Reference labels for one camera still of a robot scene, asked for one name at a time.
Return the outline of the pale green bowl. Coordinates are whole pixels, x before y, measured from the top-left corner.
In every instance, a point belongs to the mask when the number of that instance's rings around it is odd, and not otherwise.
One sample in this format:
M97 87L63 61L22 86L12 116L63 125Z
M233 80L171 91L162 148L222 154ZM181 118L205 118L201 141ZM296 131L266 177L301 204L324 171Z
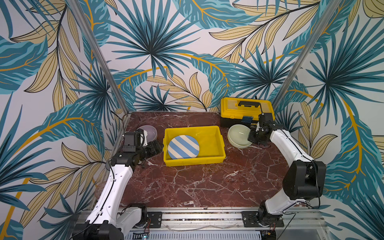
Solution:
M251 129L244 125L233 125L228 131L230 144L238 149L250 147L253 143L248 140Z

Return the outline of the lilac bowl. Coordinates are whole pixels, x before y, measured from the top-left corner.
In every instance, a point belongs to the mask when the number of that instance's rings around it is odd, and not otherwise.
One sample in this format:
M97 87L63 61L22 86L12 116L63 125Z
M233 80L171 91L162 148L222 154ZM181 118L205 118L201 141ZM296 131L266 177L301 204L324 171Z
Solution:
M138 127L138 129L144 130L147 132L147 141L151 142L157 139L158 132L157 129L154 126L151 125L143 125Z

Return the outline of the yellow plastic bin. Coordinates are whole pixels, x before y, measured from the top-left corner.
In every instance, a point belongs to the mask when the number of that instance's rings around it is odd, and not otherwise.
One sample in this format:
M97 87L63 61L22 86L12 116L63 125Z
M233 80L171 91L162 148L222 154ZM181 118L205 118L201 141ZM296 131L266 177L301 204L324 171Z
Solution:
M168 144L176 136L188 135L200 145L196 158L172 160L168 154ZM226 158L225 143L218 126L168 128L165 130L164 162L168 167L219 164Z

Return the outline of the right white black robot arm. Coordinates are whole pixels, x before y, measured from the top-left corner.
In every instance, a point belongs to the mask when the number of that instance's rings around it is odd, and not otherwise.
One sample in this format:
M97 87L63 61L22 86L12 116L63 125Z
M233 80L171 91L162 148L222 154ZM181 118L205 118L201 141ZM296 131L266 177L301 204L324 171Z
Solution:
M297 204L307 204L312 199L320 199L326 165L309 156L290 132L274 121L271 113L259 115L257 127L251 129L248 140L264 146L273 143L289 165L282 189L261 203L255 219L262 227L282 227L282 216L286 210Z

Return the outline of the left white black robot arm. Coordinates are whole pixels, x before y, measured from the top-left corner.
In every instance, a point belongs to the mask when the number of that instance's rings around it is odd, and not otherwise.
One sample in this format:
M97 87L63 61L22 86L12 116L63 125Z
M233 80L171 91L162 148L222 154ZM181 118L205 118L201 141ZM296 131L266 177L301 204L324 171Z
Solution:
M144 204L132 204L120 210L125 188L135 168L159 155L163 144L148 141L143 129L125 132L122 144L109 160L109 177L94 209L83 224L76 224L72 240L123 240L135 227L147 227L149 217Z

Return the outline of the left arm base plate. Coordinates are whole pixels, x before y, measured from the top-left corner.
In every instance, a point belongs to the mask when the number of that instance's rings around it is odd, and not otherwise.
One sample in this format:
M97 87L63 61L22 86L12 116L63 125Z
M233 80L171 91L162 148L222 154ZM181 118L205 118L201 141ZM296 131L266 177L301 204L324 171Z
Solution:
M162 212L147 212L143 227L147 229L160 229L163 222Z

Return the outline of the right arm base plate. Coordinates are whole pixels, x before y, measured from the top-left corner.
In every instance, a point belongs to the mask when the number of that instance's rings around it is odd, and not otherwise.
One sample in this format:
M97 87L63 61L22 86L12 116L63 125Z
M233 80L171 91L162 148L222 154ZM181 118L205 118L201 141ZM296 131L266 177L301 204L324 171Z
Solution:
M282 215L271 215L262 211L243 211L241 214L245 228L281 228L284 226Z

